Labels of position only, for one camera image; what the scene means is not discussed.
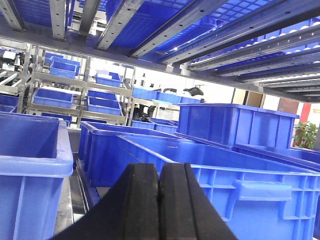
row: blue storage bin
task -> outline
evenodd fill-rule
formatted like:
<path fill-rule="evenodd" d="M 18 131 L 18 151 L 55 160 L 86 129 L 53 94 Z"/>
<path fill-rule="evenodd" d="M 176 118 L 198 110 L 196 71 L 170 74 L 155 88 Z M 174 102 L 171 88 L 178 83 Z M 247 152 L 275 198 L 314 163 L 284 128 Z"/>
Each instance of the blue storage bin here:
<path fill-rule="evenodd" d="M 88 110 L 104 114 L 121 115 L 121 106 L 118 101 L 88 97 Z"/>
<path fill-rule="evenodd" d="M 80 65 L 80 62 L 78 62 L 78 61 L 72 61 L 72 60 L 68 60 L 68 59 L 65 59 L 65 58 L 62 58 L 62 57 L 57 57 L 57 56 L 50 57 L 50 61 L 51 62 L 56 62 L 56 63 L 75 65 L 76 66 L 75 75 L 76 76 L 79 75 L 79 70 L 81 68 L 81 65 Z"/>
<path fill-rule="evenodd" d="M 156 124 L 154 122 L 136 121 L 136 120 L 132 120 L 131 126 L 135 128 L 152 129 L 152 130 L 156 128 Z"/>
<path fill-rule="evenodd" d="M 17 108 L 15 106 L 0 105 L 0 112 L 14 113 Z"/>
<path fill-rule="evenodd" d="M 118 163 L 115 162 L 118 151 L 118 135 L 150 135 L 177 138 L 151 129 L 130 126 L 110 125 L 93 122 L 81 122 L 79 155 L 84 160 L 84 170 L 94 187 L 112 187 L 118 180 Z"/>
<path fill-rule="evenodd" d="M 200 100 L 183 96 L 183 97 L 181 97 L 181 103 L 182 104 L 199 104 Z"/>
<path fill-rule="evenodd" d="M 50 74 L 63 78 L 74 79 L 76 77 L 77 66 L 53 61 L 50 64 Z"/>
<path fill-rule="evenodd" d="M 51 238 L 62 183 L 73 172 L 66 123 L 0 113 L 0 143 L 0 238 Z"/>
<path fill-rule="evenodd" d="M 157 93 L 157 91 L 150 91 L 143 88 L 135 87 L 133 89 L 132 97 L 138 99 L 152 100 L 157 99 Z"/>
<path fill-rule="evenodd" d="M 212 145 L 250 144 L 286 149 L 298 115 L 224 103 L 180 105 L 177 135 Z"/>
<path fill-rule="evenodd" d="M 276 161 L 278 163 L 290 164 L 293 166 L 320 172 L 320 152 L 305 150 L 301 148 L 274 148 L 255 145 L 235 145 L 232 150 L 255 156 L 258 158 Z M 315 238 L 320 238 L 320 200 L 318 201 L 318 209 L 315 216 L 314 235 Z"/>
<path fill-rule="evenodd" d="M 101 92 L 101 91 L 88 90 L 88 97 L 109 99 L 109 100 L 117 101 L 117 96 L 114 93 Z"/>
<path fill-rule="evenodd" d="M 71 122 L 72 122 L 72 116 L 67 116 L 67 115 L 60 115 L 60 114 L 42 112 L 41 116 L 63 119 L 66 122 L 66 126 L 67 127 L 70 127 Z"/>
<path fill-rule="evenodd" d="M 39 88 L 33 96 L 33 102 L 35 104 L 43 104 L 60 108 L 71 108 L 73 101 L 73 94 L 43 88 Z"/>
<path fill-rule="evenodd" d="M 19 97 L 0 94 L 0 105 L 17 107 L 18 103 Z"/>
<path fill-rule="evenodd" d="M 179 104 L 181 103 L 181 96 L 170 94 L 170 93 L 165 93 L 165 92 L 157 92 L 156 99 L 164 102 L 169 102 L 172 104 Z"/>
<path fill-rule="evenodd" d="M 118 73 L 109 72 L 108 74 L 112 78 L 100 77 L 99 74 L 100 74 L 100 71 L 98 70 L 98 72 L 95 76 L 95 81 L 97 84 L 109 85 L 109 86 L 113 86 L 113 87 L 120 87 L 120 85 L 122 83 L 122 79 Z"/>
<path fill-rule="evenodd" d="M 168 134 L 173 134 L 177 131 L 177 126 L 175 126 L 170 120 L 157 119 L 149 117 L 149 120 L 155 123 L 155 130 L 160 132 L 165 132 Z"/>
<path fill-rule="evenodd" d="M 239 240 L 311 240 L 320 173 L 207 144 L 118 136 L 118 163 L 191 163 L 208 199 Z"/>
<path fill-rule="evenodd" d="M 51 64 L 52 63 L 51 57 L 56 57 L 56 58 L 60 58 L 60 59 L 64 58 L 64 56 L 62 56 L 62 55 L 46 52 L 45 56 L 44 56 L 44 62 Z"/>

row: plastic crate handle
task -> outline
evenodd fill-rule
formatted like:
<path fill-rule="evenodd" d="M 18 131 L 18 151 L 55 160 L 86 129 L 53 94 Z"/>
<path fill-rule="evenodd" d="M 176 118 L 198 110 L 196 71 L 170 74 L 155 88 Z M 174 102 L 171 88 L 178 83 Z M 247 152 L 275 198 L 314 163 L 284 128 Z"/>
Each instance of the plastic crate handle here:
<path fill-rule="evenodd" d="M 237 201 L 287 202 L 292 200 L 292 187 L 280 182 L 235 180 L 224 220 L 230 221 Z"/>

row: green leaves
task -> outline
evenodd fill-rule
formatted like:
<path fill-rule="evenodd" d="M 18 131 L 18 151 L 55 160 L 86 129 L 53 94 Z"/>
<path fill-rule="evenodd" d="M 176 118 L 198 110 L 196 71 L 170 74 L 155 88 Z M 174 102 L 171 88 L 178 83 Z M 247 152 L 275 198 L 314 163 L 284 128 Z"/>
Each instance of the green leaves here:
<path fill-rule="evenodd" d="M 315 124 L 306 121 L 299 122 L 295 128 L 294 143 L 299 148 L 313 149 L 318 128 Z"/>

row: metal post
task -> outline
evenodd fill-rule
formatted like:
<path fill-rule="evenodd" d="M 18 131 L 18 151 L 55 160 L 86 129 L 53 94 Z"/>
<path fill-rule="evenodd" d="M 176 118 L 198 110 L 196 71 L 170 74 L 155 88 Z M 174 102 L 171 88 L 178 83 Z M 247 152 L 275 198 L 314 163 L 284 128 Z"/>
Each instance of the metal post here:
<path fill-rule="evenodd" d="M 30 82 L 28 102 L 27 102 L 27 107 L 26 107 L 27 114 L 30 113 L 29 108 L 30 108 L 30 104 L 32 103 L 32 96 L 34 94 L 34 89 L 35 89 L 36 69 L 37 69 L 38 62 L 39 62 L 39 46 L 38 45 L 35 46 L 34 56 L 35 56 L 35 60 L 33 63 L 33 68 L 32 68 L 32 73 L 31 73 L 31 82 Z"/>
<path fill-rule="evenodd" d="M 83 110 L 85 107 L 85 98 L 86 98 L 86 92 L 87 92 L 87 88 L 85 86 L 89 80 L 90 63 L 91 63 L 91 57 L 88 57 L 85 62 L 84 77 L 83 77 L 84 86 L 82 87 L 82 90 L 81 90 L 80 109 L 79 109 L 80 112 L 79 112 L 79 116 L 76 121 L 76 126 L 78 128 L 80 128 L 81 117 L 82 117 L 82 113 L 83 113 Z"/>

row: metal shelving rack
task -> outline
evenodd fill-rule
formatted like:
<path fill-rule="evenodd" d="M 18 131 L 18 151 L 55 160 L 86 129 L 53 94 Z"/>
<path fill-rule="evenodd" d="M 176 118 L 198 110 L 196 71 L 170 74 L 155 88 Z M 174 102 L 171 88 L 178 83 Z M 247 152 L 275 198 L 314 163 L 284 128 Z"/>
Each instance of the metal shelving rack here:
<path fill-rule="evenodd" d="M 134 112 L 135 104 L 143 104 L 143 105 L 147 105 L 147 106 L 156 106 L 154 116 L 157 116 L 158 108 L 165 108 L 165 109 L 176 110 L 176 111 L 180 110 L 180 107 L 178 105 L 166 104 L 166 103 L 163 103 L 163 102 L 156 102 L 156 101 L 152 101 L 152 100 L 146 100 L 146 99 L 132 97 L 130 113 Z M 133 118 L 133 114 L 130 114 L 129 121 L 128 121 L 128 126 L 131 126 L 132 118 Z"/>
<path fill-rule="evenodd" d="M 17 112 L 23 113 L 25 111 L 23 109 L 25 89 L 31 79 L 30 74 L 28 74 L 28 68 L 30 64 L 30 54 L 32 45 L 28 43 L 11 41 L 8 39 L 0 38 L 0 47 L 24 53 L 24 63 L 22 72 L 15 72 L 10 70 L 3 70 L 2 72 L 0 72 L 0 76 L 5 77 L 5 79 L 0 82 L 0 94 L 7 94 L 19 97 Z M 16 79 L 19 80 L 10 85 L 10 83 Z"/>
<path fill-rule="evenodd" d="M 56 75 L 49 74 L 49 68 L 44 64 L 44 58 L 46 51 L 56 52 L 57 54 L 64 54 L 72 56 L 75 58 L 85 59 L 84 73 L 79 73 L 79 76 L 76 76 L 75 79 L 61 77 Z M 81 118 L 97 119 L 97 120 L 106 120 L 112 123 L 118 123 L 125 125 L 129 115 L 129 107 L 126 105 L 131 101 L 131 96 L 133 92 L 133 79 L 130 79 L 129 82 L 126 80 L 126 68 L 124 71 L 124 83 L 123 87 L 114 87 L 109 85 L 98 84 L 94 82 L 94 77 L 90 76 L 90 64 L 91 57 L 83 54 L 72 53 L 68 51 L 54 50 L 51 48 L 36 46 L 35 47 L 35 64 L 33 66 L 33 71 L 31 75 L 31 86 L 28 95 L 28 105 L 27 113 L 31 111 L 36 112 L 47 112 L 54 114 L 63 114 L 72 117 L 77 117 L 77 126 L 80 126 Z M 72 103 L 71 108 L 56 107 L 49 105 L 36 104 L 33 101 L 33 95 L 35 88 L 41 86 L 41 83 L 51 83 L 54 85 L 62 85 L 69 88 L 79 89 L 79 97 L 75 97 Z M 89 111 L 86 96 L 88 95 L 88 90 L 100 91 L 100 92 L 112 92 L 114 94 L 120 95 L 120 102 L 122 103 L 122 115 L 113 115 L 102 112 Z"/>

